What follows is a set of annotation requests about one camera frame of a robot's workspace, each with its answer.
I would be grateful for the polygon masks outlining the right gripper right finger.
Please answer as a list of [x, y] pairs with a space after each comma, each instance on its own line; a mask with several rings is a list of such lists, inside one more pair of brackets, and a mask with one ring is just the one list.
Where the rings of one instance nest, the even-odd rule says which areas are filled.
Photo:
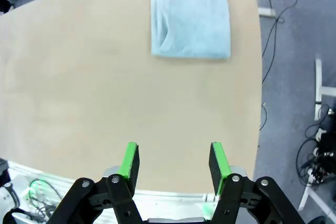
[[209, 168], [219, 197], [210, 223], [236, 223], [240, 208], [247, 209], [257, 223], [304, 223], [273, 178], [252, 181], [232, 172], [219, 142], [211, 143]]

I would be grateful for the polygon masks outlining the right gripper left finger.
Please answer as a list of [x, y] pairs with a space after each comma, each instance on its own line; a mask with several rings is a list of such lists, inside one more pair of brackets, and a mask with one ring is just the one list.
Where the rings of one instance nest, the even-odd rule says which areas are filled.
[[94, 223], [112, 208], [117, 223], [143, 223], [133, 200], [140, 167], [139, 146], [128, 143], [121, 166], [98, 182], [75, 180], [48, 223]]

